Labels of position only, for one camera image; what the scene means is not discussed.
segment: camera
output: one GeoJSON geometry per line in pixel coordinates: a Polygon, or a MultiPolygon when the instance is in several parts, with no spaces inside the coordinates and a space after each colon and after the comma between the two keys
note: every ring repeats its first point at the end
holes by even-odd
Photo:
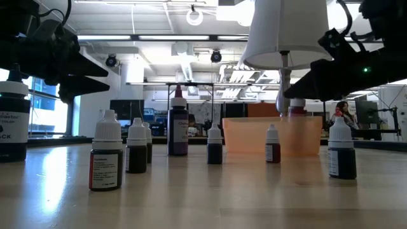
{"type": "Polygon", "coordinates": [[[106,66],[108,67],[116,67],[118,61],[116,59],[116,54],[109,54],[109,57],[106,59],[106,66]]]}
{"type": "Polygon", "coordinates": [[[219,63],[222,61],[222,55],[219,50],[214,50],[212,56],[210,57],[212,63],[219,63]]]}

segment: computer monitor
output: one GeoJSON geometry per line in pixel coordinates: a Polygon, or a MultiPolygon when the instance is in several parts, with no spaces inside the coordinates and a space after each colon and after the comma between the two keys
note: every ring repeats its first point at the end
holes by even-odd
{"type": "Polygon", "coordinates": [[[356,115],[357,122],[363,125],[376,124],[377,127],[380,126],[379,114],[377,112],[377,103],[371,101],[357,101],[356,104],[356,115]]]}
{"type": "Polygon", "coordinates": [[[142,118],[144,114],[144,100],[111,100],[110,109],[117,114],[118,120],[130,120],[142,118]]]}

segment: table surface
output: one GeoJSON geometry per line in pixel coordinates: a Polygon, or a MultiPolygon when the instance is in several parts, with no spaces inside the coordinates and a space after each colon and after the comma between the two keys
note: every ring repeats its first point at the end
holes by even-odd
{"type": "Polygon", "coordinates": [[[226,154],[207,165],[205,146],[168,158],[154,145],[145,174],[109,192],[88,189],[91,145],[34,148],[0,164],[1,228],[406,228],[407,155],[357,150],[355,181],[328,176],[317,157],[226,154]]]}

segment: ceiling duct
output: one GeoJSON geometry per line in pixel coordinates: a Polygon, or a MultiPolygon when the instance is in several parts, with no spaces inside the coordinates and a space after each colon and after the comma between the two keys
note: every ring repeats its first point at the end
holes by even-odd
{"type": "MultiPolygon", "coordinates": [[[[192,44],[187,44],[186,42],[177,42],[172,45],[172,55],[178,55],[180,57],[185,57],[181,61],[181,68],[184,73],[185,81],[193,81],[193,72],[191,68],[191,62],[188,60],[188,56],[193,56],[192,44]]],[[[189,96],[199,95],[199,90],[195,87],[188,87],[189,96]]]]}

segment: dropper bottle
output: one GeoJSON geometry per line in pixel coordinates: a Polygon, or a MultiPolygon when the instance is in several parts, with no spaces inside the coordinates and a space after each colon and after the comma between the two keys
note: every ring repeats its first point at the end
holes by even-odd
{"type": "Polygon", "coordinates": [[[151,136],[151,129],[149,128],[149,123],[142,123],[144,129],[146,130],[147,139],[147,163],[151,163],[153,159],[153,137],[151,136]]]}
{"type": "Polygon", "coordinates": [[[208,164],[220,165],[223,163],[223,145],[221,130],[217,123],[212,123],[212,128],[208,130],[208,164]]]}
{"type": "Polygon", "coordinates": [[[176,95],[171,99],[172,109],[168,112],[167,147],[168,156],[188,155],[188,111],[181,86],[177,85],[176,95]]]}
{"type": "Polygon", "coordinates": [[[123,140],[113,110],[105,110],[97,122],[90,152],[89,188],[110,191],[120,188],[123,175],[123,140]]]}
{"type": "Polygon", "coordinates": [[[134,174],[147,171],[146,129],[141,125],[141,118],[134,118],[128,128],[125,170],[134,174]]]}
{"type": "Polygon", "coordinates": [[[22,162],[27,154],[30,100],[18,64],[0,82],[0,162],[22,162]]]}
{"type": "Polygon", "coordinates": [[[267,130],[266,137],[266,162],[280,163],[281,162],[281,147],[279,141],[279,133],[274,124],[271,124],[267,130]]]}
{"type": "Polygon", "coordinates": [[[355,179],[357,176],[352,131],[343,117],[337,117],[329,129],[328,167],[333,178],[355,179]]]}

